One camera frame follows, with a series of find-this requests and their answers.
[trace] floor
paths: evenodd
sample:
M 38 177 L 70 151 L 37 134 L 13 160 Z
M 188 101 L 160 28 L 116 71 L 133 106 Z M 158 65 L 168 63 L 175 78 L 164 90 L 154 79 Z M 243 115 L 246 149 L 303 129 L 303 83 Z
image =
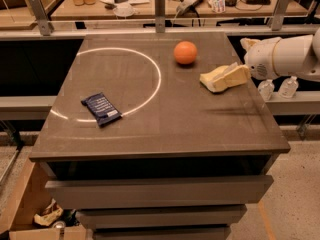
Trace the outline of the floor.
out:
M 231 226 L 227 240 L 320 239 L 320 128 L 311 126 L 304 140 L 294 126 L 281 129 L 291 151 L 275 161 L 268 172 L 273 185 L 260 203 L 247 205 L 247 213 Z M 36 137 L 37 133 L 22 133 L 27 146 L 0 186 L 0 216 Z M 0 175 L 15 153 L 11 145 L 5 134 L 0 135 Z

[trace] orange ball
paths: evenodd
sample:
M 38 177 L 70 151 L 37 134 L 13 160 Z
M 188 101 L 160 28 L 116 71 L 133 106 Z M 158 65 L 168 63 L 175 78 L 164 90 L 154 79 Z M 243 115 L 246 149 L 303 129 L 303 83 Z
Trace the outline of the orange ball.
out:
M 185 65 L 195 61 L 197 52 L 197 47 L 194 43 L 182 41 L 174 48 L 173 55 L 178 63 Z

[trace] gray tabletop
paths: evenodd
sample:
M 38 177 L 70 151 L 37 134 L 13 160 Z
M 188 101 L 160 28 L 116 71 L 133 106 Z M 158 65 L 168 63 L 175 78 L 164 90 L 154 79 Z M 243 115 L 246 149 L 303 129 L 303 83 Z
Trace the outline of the gray tabletop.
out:
M 198 48 L 177 64 L 180 41 Z M 221 94 L 199 81 L 240 63 L 223 33 L 89 35 L 63 83 L 32 161 L 161 158 L 287 152 L 290 147 L 250 80 Z M 81 100 L 103 92 L 123 118 L 99 128 Z

